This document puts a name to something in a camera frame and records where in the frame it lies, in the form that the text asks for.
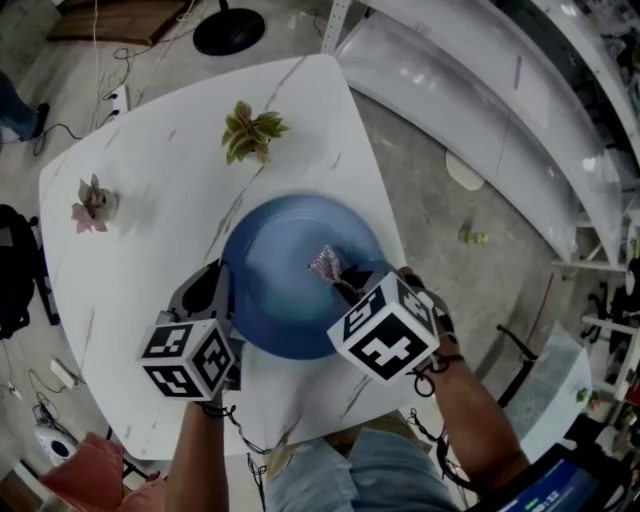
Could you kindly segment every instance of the black bag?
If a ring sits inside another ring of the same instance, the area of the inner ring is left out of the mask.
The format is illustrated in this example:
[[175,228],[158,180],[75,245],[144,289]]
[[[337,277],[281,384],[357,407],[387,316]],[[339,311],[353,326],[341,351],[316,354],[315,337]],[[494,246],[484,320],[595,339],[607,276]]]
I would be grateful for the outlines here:
[[0,340],[29,325],[27,307],[33,298],[34,281],[49,322],[60,323],[52,312],[44,256],[32,230],[37,225],[37,217],[27,222],[10,206],[0,205]]

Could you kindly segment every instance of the green succulent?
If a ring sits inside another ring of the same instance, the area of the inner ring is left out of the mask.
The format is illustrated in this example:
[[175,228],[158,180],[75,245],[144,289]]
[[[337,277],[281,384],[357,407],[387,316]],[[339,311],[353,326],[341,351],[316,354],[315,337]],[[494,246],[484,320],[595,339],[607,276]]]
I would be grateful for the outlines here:
[[222,136],[222,146],[227,146],[227,164],[242,162],[255,152],[261,163],[269,159],[269,142],[279,139],[288,130],[278,112],[265,112],[251,119],[251,106],[239,101],[233,113],[226,118],[227,129]]

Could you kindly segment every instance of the pink succulent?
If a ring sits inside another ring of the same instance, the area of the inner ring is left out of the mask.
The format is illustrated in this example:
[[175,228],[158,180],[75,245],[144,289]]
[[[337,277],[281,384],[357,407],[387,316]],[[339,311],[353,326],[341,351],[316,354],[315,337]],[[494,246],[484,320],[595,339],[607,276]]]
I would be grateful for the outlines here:
[[91,177],[91,184],[87,185],[84,180],[80,180],[80,189],[78,197],[81,203],[71,205],[71,219],[77,222],[76,233],[83,231],[98,232],[107,231],[105,221],[108,217],[107,196],[111,193],[100,188],[97,176]]

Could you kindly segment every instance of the succulent plant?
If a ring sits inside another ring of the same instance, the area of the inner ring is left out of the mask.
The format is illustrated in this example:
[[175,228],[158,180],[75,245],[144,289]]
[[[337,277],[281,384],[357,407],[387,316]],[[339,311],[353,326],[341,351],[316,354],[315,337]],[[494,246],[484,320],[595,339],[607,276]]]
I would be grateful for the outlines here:
[[251,107],[243,101],[236,104],[226,123],[222,146],[227,145],[227,164],[234,160],[242,162],[251,153],[255,153],[259,162],[266,163],[271,139],[279,139],[289,129],[278,112],[265,112],[251,119]]
[[80,180],[78,189],[80,203],[71,206],[71,218],[77,222],[76,233],[91,231],[107,231],[106,221],[115,206],[115,196],[107,189],[100,188],[98,177],[91,176],[91,184]]

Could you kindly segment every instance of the blue bowl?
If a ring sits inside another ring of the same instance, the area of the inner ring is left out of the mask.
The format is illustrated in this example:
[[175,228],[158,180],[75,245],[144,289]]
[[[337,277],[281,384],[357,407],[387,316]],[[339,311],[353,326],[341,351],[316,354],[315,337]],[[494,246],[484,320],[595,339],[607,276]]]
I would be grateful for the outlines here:
[[288,359],[335,352],[327,329],[346,313],[332,286],[308,269],[325,245],[346,266],[381,260],[378,241],[354,212],[330,199],[293,195],[250,212],[222,259],[231,269],[234,325],[251,343]]

